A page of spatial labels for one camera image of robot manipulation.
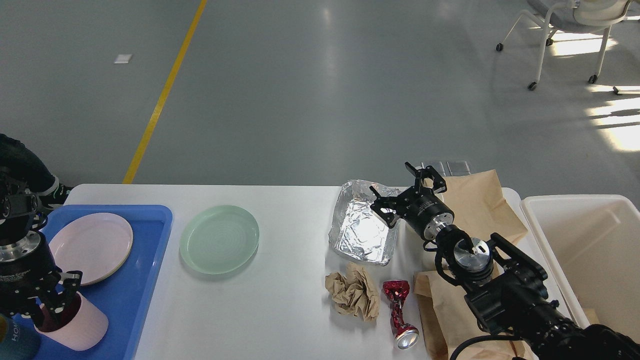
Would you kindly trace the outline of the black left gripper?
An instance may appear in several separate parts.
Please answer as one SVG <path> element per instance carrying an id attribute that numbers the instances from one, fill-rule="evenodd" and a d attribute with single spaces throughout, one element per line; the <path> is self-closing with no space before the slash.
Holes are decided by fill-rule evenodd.
<path id="1" fill-rule="evenodd" d="M 9 239 L 2 239 L 0 253 L 0 300 L 5 316 L 20 315 L 39 328 L 45 316 L 36 299 L 52 316 L 71 305 L 83 272 L 60 272 L 42 232 L 28 231 L 10 244 Z"/>

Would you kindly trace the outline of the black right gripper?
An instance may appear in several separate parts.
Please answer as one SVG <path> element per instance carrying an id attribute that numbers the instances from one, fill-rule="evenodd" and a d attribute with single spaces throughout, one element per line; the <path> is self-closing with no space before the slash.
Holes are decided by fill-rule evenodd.
<path id="1" fill-rule="evenodd" d="M 435 240 L 455 218 L 453 210 L 435 195 L 447 191 L 446 181 L 431 165 L 416 168 L 407 161 L 404 165 L 414 176 L 414 185 L 399 196 L 381 196 L 374 186 L 370 186 L 375 196 L 370 209 L 389 229 L 395 228 L 403 219 L 421 239 Z"/>

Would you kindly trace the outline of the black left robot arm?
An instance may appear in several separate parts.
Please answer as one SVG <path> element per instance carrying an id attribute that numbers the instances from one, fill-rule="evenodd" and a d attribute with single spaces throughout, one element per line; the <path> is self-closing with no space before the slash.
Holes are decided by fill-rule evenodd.
<path id="1" fill-rule="evenodd" d="M 1 169 L 1 313 L 20 315 L 50 332 L 78 312 L 83 272 L 57 266 L 42 228 L 48 217 L 27 182 Z"/>

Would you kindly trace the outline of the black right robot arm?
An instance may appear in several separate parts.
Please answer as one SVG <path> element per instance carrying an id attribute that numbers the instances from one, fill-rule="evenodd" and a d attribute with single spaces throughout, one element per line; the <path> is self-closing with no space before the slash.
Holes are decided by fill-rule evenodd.
<path id="1" fill-rule="evenodd" d="M 394 228 L 405 220 L 435 253 L 436 272 L 460 286 L 465 302 L 484 332 L 460 344 L 450 358 L 485 341 L 524 341 L 540 360 L 637 360 L 639 344 L 601 324 L 581 328 L 548 301 L 547 272 L 530 256 L 494 232 L 489 240 L 471 237 L 454 224 L 454 212 L 437 194 L 446 181 L 432 166 L 407 171 L 414 185 L 397 196 L 382 196 L 374 186 L 370 209 Z"/>

